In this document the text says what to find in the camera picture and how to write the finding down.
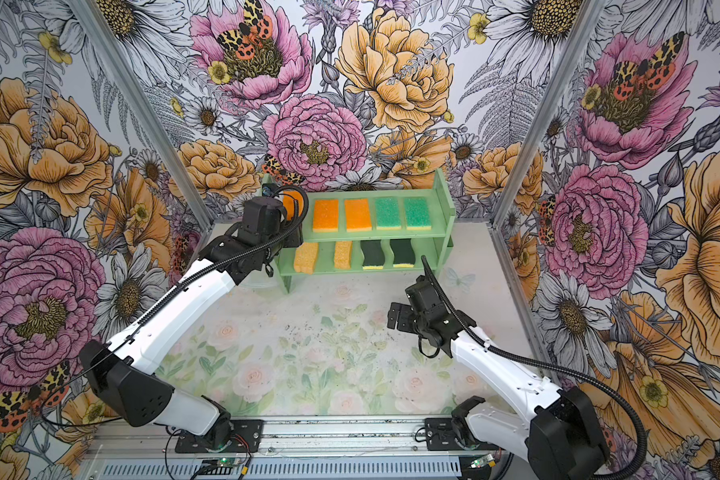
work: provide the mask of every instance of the floral table mat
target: floral table mat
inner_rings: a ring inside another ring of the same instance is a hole
[[[457,224],[454,244],[439,277],[446,293],[502,347],[529,355],[488,228]],[[298,277],[288,295],[236,287],[158,375],[238,416],[436,414],[472,395],[499,402],[471,370],[443,353],[427,359],[415,336],[387,329],[390,302],[405,302],[417,275]]]

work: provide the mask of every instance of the wall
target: wall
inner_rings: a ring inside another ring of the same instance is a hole
[[[634,478],[720,479],[720,1],[608,9],[499,227],[550,358],[649,430]],[[622,468],[629,419],[580,388]]]
[[[71,478],[115,415],[82,380],[50,394],[186,268],[201,232],[170,186],[64,4],[0,0],[0,478]]]
[[[244,40],[242,0],[99,1],[226,220],[264,172],[308,190],[384,190],[430,187],[438,168],[461,217],[490,216],[514,160],[480,155],[525,136],[581,0],[547,3],[261,0],[266,25]]]

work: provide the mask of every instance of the pink peony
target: pink peony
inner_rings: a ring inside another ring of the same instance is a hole
[[[301,37],[292,27],[282,7],[274,13],[262,0],[264,15],[272,20],[272,37],[256,47],[253,59],[239,60],[225,50],[216,37],[228,30],[237,30],[243,22],[243,8],[237,13],[224,7],[221,16],[208,12],[208,17],[193,15],[190,20],[192,48],[200,54],[195,62],[208,71],[209,84],[222,90],[221,106],[237,112],[240,108],[257,109],[264,104],[286,100],[301,93],[312,79],[313,52],[308,35]]]
[[[27,391],[91,340],[105,281],[96,256],[49,228],[0,240],[0,393]]]
[[[648,226],[639,212],[632,177],[615,165],[577,166],[557,193],[550,270],[575,276],[598,300],[615,295],[646,254]]]
[[[282,168],[304,177],[311,191],[365,163],[365,137],[360,120],[344,107],[309,94],[288,100],[262,125],[269,154]]]
[[[636,88],[623,101],[614,97],[614,67],[619,62],[640,63],[659,45],[648,38],[636,44],[619,33],[608,44],[584,80],[586,92],[578,114],[566,130],[571,144],[594,152],[605,162],[619,162],[628,170],[640,168],[661,152],[685,126],[692,108],[683,108],[696,62],[686,64],[688,38],[675,58],[675,71],[657,90]]]

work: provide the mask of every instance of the green scouring pad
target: green scouring pad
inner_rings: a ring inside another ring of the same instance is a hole
[[[381,240],[362,240],[360,248],[363,254],[363,270],[382,270],[384,268],[384,250],[382,250]]]
[[[379,197],[376,205],[376,230],[400,230],[400,209],[395,197]]]
[[[394,253],[395,268],[413,268],[416,263],[416,254],[413,252],[410,238],[393,238],[389,241],[389,245]]]
[[[432,230],[429,220],[429,206],[424,197],[407,197],[404,199],[405,223],[408,230]]]

